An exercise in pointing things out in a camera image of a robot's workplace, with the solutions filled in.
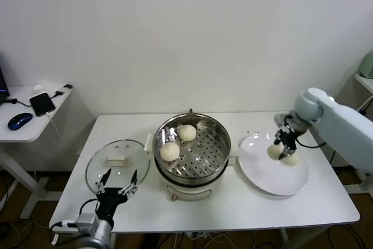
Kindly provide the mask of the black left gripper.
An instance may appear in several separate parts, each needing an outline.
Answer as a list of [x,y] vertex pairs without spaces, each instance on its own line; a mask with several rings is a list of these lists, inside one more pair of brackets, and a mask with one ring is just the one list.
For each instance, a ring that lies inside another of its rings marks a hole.
[[96,214],[100,220],[113,222],[113,217],[117,207],[128,201],[128,197],[132,197],[138,190],[138,170],[132,175],[131,182],[124,188],[106,187],[105,185],[111,175],[112,168],[109,168],[100,180],[95,182],[94,193],[99,201],[99,206]]

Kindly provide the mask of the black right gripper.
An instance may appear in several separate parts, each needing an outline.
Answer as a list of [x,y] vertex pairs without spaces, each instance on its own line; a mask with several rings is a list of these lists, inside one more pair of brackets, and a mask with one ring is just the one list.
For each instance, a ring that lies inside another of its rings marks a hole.
[[275,134],[274,145],[279,145],[282,147],[279,160],[283,160],[290,157],[295,153],[296,139],[298,135],[297,132],[289,125],[283,125]]

